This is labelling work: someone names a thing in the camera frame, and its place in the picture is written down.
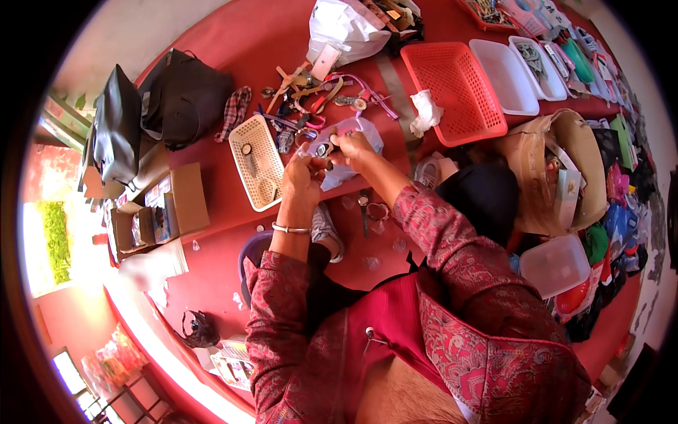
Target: jacket sleeve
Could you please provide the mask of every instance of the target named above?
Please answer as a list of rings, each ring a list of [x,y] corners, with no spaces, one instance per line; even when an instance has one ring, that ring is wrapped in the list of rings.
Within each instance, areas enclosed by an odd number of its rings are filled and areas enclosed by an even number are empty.
[[[265,416],[283,399],[290,376],[306,354],[308,266],[266,251],[258,269],[245,260],[245,274],[252,294],[245,327],[247,354],[254,365],[251,391],[257,415]]]
[[[511,271],[506,251],[478,236],[466,217],[415,182],[393,208],[395,222],[426,255],[450,296],[452,312],[492,336],[567,344],[538,291]]]

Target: sneaker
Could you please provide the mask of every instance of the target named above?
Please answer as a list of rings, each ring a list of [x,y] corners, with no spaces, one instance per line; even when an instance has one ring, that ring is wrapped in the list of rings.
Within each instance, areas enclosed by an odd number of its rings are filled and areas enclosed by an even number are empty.
[[[432,156],[425,157],[414,171],[414,180],[433,190],[440,183],[440,163]]]
[[[337,229],[330,216],[330,211],[324,201],[321,201],[313,210],[313,221],[311,223],[311,241],[313,243],[325,237],[332,237],[339,244],[339,254],[330,259],[330,263],[337,263],[344,258],[344,243],[337,235]]]

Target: plaid scarf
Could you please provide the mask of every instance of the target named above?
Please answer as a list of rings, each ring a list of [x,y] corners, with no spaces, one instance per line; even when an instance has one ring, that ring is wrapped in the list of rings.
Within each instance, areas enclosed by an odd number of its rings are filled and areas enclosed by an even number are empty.
[[[214,134],[214,141],[222,142],[245,120],[247,107],[252,99],[252,89],[244,86],[231,94],[224,108],[224,129]]]

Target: paisley pattern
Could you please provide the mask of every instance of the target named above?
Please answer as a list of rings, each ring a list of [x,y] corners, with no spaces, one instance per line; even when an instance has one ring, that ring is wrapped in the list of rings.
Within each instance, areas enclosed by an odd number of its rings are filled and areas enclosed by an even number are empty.
[[[429,270],[417,275],[422,357],[467,419],[572,422],[589,378],[536,289],[511,272],[506,252],[416,182],[401,192],[393,218],[428,258]],[[345,360],[352,308],[326,319],[308,340],[306,264],[265,252],[258,269],[245,260],[245,273],[257,422],[353,422],[340,398],[344,367],[361,366]]]

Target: window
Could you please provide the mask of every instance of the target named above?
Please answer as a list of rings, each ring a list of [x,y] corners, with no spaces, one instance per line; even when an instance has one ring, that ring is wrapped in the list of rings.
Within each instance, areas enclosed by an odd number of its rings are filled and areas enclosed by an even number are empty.
[[[120,417],[115,413],[112,407],[108,406],[106,400],[100,398],[89,390],[85,380],[80,375],[80,372],[71,359],[71,355],[64,349],[52,360],[56,369],[59,370],[61,378],[64,379],[66,387],[75,398],[75,401],[80,405],[80,409],[85,414],[88,420],[93,421],[96,417],[97,423],[108,424],[125,424]]]

